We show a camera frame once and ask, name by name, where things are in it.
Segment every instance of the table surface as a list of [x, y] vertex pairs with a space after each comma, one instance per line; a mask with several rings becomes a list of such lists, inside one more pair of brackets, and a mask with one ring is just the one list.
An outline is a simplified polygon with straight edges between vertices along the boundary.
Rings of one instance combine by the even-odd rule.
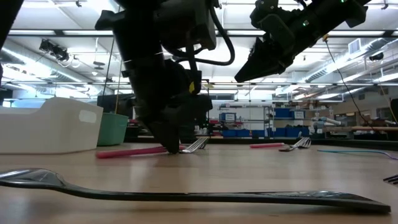
[[[155, 144], [124, 144], [128, 149]], [[0, 223], [397, 223], [398, 188], [382, 179], [398, 173], [398, 161], [378, 154], [333, 154], [312, 146], [278, 152], [247, 145], [208, 145], [177, 156], [95, 159], [95, 152], [60, 156], [0, 156], [0, 170], [41, 167], [73, 184], [131, 192], [245, 192], [331, 190], [391, 205], [389, 215], [309, 205], [113, 202], [49, 190], [0, 187]]]

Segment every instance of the metal fork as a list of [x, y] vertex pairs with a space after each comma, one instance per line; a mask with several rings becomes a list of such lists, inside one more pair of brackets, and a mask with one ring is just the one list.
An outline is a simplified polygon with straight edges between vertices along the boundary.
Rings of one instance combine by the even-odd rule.
[[180, 153], [190, 154], [190, 153], [195, 152], [198, 149], [203, 149], [203, 148], [205, 148], [208, 139], [209, 139], [209, 137], [199, 138], [193, 144], [188, 146], [186, 149], [181, 150]]
[[279, 149], [280, 152], [290, 152], [293, 151], [294, 149], [308, 149], [311, 146], [311, 139], [309, 137], [305, 137], [300, 139], [296, 144], [293, 146], [290, 146], [287, 149]]

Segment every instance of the green bin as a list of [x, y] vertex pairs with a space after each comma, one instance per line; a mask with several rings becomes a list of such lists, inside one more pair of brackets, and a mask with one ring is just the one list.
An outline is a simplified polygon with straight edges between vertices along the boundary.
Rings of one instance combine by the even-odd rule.
[[129, 117], [103, 113], [99, 129], [98, 146], [114, 146], [124, 142]]

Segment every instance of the ceiling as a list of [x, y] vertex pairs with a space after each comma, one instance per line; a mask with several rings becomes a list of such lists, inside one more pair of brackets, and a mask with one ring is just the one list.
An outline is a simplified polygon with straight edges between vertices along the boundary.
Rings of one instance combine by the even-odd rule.
[[[295, 9], [299, 6], [293, 0], [280, 0], [280, 6], [284, 9]], [[386, 10], [381, 10], [384, 1], [371, 1], [369, 3], [369, 11], [367, 20], [364, 24], [355, 27], [353, 30], [396, 30], [398, 29], [398, 0], [388, 1], [389, 7]], [[77, 7], [75, 1], [68, 0], [25, 0], [22, 9], [14, 23], [13, 30], [17, 29], [36, 29], [36, 30], [93, 30], [96, 21], [103, 9], [118, 11], [118, 5], [112, 0], [85, 0], [80, 1], [82, 7]], [[225, 29], [254, 29], [251, 25], [250, 14], [254, 9], [254, 1], [252, 0], [224, 0], [222, 1], [222, 9], [217, 10], [218, 18], [222, 22]], [[349, 27], [344, 23], [336, 29], [345, 30]], [[109, 66], [109, 77], [114, 81], [118, 81], [120, 71], [124, 69], [119, 55], [118, 46], [113, 45], [112, 37], [99, 37], [98, 43], [95, 37], [40, 37], [13, 35], [10, 36], [9, 41], [20, 45], [21, 47], [30, 50], [33, 53], [42, 55], [39, 50], [39, 45], [42, 39], [50, 39], [53, 43], [61, 45], [68, 49], [71, 58], [76, 57], [78, 60], [68, 61], [62, 63], [68, 71], [75, 72], [87, 80], [93, 82], [104, 82]], [[236, 51], [235, 62], [227, 67], [206, 65], [199, 63], [198, 68], [203, 71], [203, 78], [210, 79], [211, 82], [234, 82], [234, 76], [247, 60], [250, 48], [252, 47], [255, 37], [232, 37]], [[355, 36], [350, 38], [330, 38], [330, 51], [336, 57], [348, 49], [348, 44], [356, 39]], [[217, 38], [217, 48], [211, 52], [205, 50], [198, 54], [198, 58], [212, 58], [217, 60], [228, 60], [229, 52], [221, 37]], [[391, 51], [391, 57], [398, 52]], [[50, 55], [44, 55], [43, 58], [56, 62]], [[265, 79], [259, 78], [252, 82], [299, 82], [302, 77], [315, 68], [322, 67], [330, 60], [330, 54], [326, 44], [321, 40], [317, 42], [312, 48], [304, 50], [299, 54], [294, 64], [291, 65], [285, 73], [281, 75], [268, 76]], [[104, 70], [96, 70], [94, 61], [103, 62]], [[188, 68], [187, 63], [183, 63], [184, 67]], [[365, 68], [363, 60], [352, 61], [344, 67], [341, 71], [344, 76], [354, 75], [363, 71]], [[324, 82], [338, 82], [339, 77], [330, 75], [330, 80]], [[126, 79], [121, 79], [122, 82], [128, 82]], [[108, 88], [115, 90], [117, 85], [110, 85]], [[128, 91], [131, 87], [129, 85], [121, 85], [121, 89]], [[237, 89], [236, 86], [218, 86], [217, 89]], [[251, 89], [252, 86], [244, 86], [242, 88]], [[277, 85], [263, 85], [257, 90], [275, 90]]]

